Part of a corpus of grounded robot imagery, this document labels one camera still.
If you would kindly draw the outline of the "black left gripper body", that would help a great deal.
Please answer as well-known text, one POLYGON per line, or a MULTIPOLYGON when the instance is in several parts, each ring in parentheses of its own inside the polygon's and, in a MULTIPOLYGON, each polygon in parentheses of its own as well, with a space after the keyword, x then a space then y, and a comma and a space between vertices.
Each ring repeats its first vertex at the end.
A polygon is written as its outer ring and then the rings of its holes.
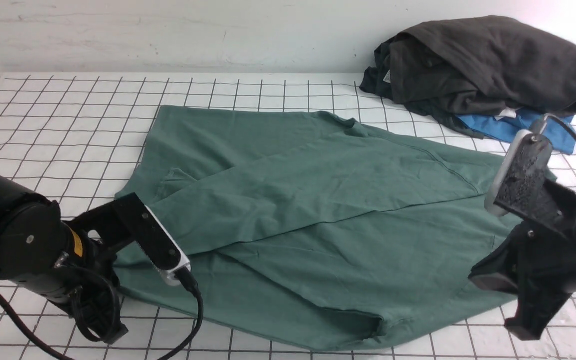
POLYGON ((133 209, 133 198, 122 197, 66 221, 46 198, 0 199, 0 280, 66 312, 89 341, 116 343, 128 329, 114 262, 133 238, 133 209))

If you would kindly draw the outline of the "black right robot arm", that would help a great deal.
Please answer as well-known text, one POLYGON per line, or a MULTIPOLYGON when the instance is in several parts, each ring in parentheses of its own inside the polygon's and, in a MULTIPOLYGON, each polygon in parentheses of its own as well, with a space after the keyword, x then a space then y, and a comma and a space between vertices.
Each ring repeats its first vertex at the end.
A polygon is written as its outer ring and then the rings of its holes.
POLYGON ((516 296, 516 313, 504 327, 521 341, 537 341, 576 293, 576 192, 551 180, 522 194, 500 186, 484 206, 521 222, 468 278, 478 289, 516 296))

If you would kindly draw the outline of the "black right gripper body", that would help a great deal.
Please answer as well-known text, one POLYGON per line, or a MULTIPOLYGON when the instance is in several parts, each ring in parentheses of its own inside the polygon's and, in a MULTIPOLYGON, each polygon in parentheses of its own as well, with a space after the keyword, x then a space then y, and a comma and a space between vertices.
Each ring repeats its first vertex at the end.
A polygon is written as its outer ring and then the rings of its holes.
POLYGON ((545 181, 535 208, 519 218, 469 278, 479 289, 517 296, 504 326, 521 341, 537 341, 576 293, 576 192, 545 181))

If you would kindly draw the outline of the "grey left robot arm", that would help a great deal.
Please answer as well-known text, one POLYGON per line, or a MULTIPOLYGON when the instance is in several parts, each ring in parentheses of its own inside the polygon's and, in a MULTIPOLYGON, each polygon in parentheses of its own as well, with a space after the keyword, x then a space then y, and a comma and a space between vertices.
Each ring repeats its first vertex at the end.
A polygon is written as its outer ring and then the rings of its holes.
POLYGON ((55 200, 0 176, 0 281, 43 297, 91 342, 116 343, 121 321, 117 256, 102 235, 122 234, 103 223, 103 210, 63 219, 55 200))

